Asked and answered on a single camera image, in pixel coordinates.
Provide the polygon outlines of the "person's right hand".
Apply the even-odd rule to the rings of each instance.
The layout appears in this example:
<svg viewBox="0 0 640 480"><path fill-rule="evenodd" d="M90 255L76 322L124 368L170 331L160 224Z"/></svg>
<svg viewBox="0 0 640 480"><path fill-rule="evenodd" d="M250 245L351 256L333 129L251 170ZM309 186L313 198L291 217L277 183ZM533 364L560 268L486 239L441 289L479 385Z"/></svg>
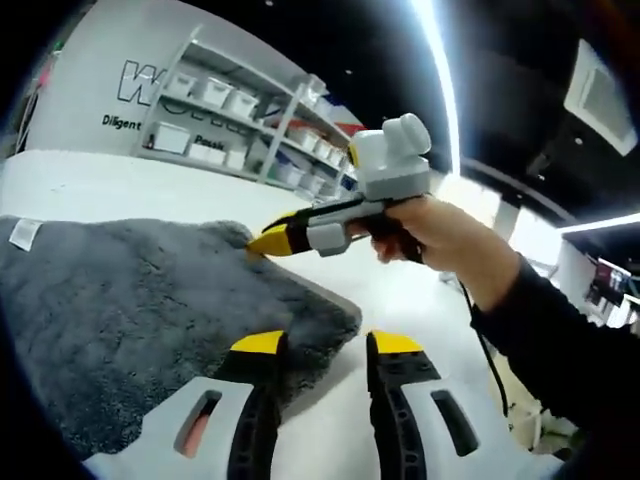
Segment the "person's right hand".
<svg viewBox="0 0 640 480"><path fill-rule="evenodd" d="M394 205L385 214L422 245L425 265L456 274L484 312L504 299L518 277L520 255L453 204L423 196Z"/></svg>

